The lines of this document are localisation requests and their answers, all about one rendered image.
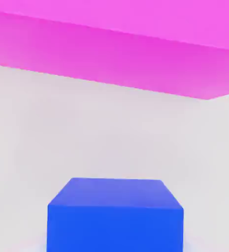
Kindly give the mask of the small blue cube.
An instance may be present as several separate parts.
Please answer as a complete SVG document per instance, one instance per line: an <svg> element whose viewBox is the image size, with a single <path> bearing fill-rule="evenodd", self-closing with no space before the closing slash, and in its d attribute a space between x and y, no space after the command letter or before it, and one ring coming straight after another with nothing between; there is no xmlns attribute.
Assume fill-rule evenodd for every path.
<svg viewBox="0 0 229 252"><path fill-rule="evenodd" d="M183 222L160 180L72 178L48 204L46 252L183 252Z"/></svg>

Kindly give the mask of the large magenta box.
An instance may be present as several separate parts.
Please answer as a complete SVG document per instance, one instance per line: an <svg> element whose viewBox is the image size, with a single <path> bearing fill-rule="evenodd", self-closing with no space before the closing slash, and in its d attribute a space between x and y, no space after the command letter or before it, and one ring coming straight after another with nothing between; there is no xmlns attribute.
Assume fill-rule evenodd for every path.
<svg viewBox="0 0 229 252"><path fill-rule="evenodd" d="M0 0L0 65L229 95L229 0Z"/></svg>

